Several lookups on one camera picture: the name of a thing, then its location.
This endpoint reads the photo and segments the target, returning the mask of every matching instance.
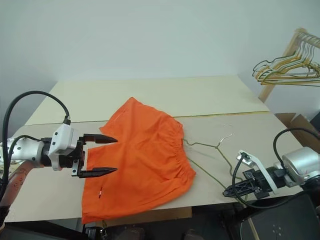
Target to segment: table surface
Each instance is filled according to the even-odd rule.
[[[107,121],[130,97],[173,117],[269,111],[236,76],[117,81],[59,81],[50,93],[70,111],[72,122]],[[64,111],[46,98],[26,125],[57,124]]]
[[[183,124],[185,138],[193,142],[216,145],[222,137],[232,133],[220,147],[233,166],[235,156],[240,149],[256,157],[266,166],[277,161],[272,143],[275,135],[285,126],[271,113],[227,114],[214,116],[176,117]],[[100,133],[99,127],[105,121],[76,122],[72,126],[81,134]],[[38,124],[21,127],[15,136],[28,134],[35,138],[50,137],[59,124]],[[88,148],[98,146],[89,143]],[[280,155],[300,148],[300,143],[291,133],[283,135],[278,142]],[[201,145],[185,146],[189,158],[197,162],[208,172],[218,178],[225,186],[231,184],[229,166],[213,148]],[[170,209],[208,204],[234,202],[233,198],[222,195],[223,188],[205,172],[191,164],[196,177],[190,190],[157,209]],[[245,166],[239,169],[242,177]],[[51,167],[33,169],[27,176],[15,202],[11,206],[6,222],[37,221],[51,219],[68,219],[81,217],[81,200],[84,179],[71,177],[71,169],[53,171]],[[299,187],[283,187],[278,196],[291,195],[299,192]]]

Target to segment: wooden rack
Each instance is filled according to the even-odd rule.
[[[288,57],[293,55],[294,52],[298,49],[298,41],[304,41],[307,44],[320,49],[320,38],[308,33],[304,28],[298,28],[297,30],[295,30],[294,35],[282,56]],[[258,98],[264,103],[276,85],[270,84],[268,82],[262,82],[261,84],[265,86],[263,87]]]

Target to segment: hanger hook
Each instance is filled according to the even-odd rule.
[[[223,124],[223,126],[231,126],[232,127],[232,124],[225,123],[225,124]],[[230,133],[228,136],[221,138],[220,142],[218,143],[218,145],[216,147],[219,147],[225,139],[231,137],[232,135],[233,135],[233,133]]]

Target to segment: orange fabric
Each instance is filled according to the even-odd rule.
[[[153,209],[192,185],[196,173],[183,149],[183,126],[165,112],[131,97],[100,130],[118,142],[89,149],[87,169],[118,170],[85,180],[84,224]]]

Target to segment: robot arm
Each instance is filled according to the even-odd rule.
[[[243,150],[239,151],[237,160],[240,160],[243,153],[246,157],[242,163],[251,169],[243,172],[246,180],[235,184],[240,196],[254,193],[257,199],[261,199],[268,197],[269,192],[277,193],[279,188],[285,186],[300,186],[303,190],[308,190],[320,185],[320,156],[309,147],[282,156],[285,169],[279,162],[265,169],[258,158]],[[236,194],[233,186],[228,186],[223,195],[234,198]]]
[[[7,140],[8,149],[15,138]],[[82,170],[85,163],[83,146],[86,142],[109,144],[116,139],[101,134],[84,134],[80,136],[70,125],[63,123],[52,137],[41,138],[40,141],[27,137],[19,139],[11,155],[11,161],[21,161],[19,166],[8,178],[8,185],[0,201],[0,226],[9,212],[10,205],[16,199],[28,173],[34,168],[52,167],[54,171],[62,168],[72,168],[71,176],[79,178],[100,177],[117,170],[113,167],[98,167],[92,170]]]

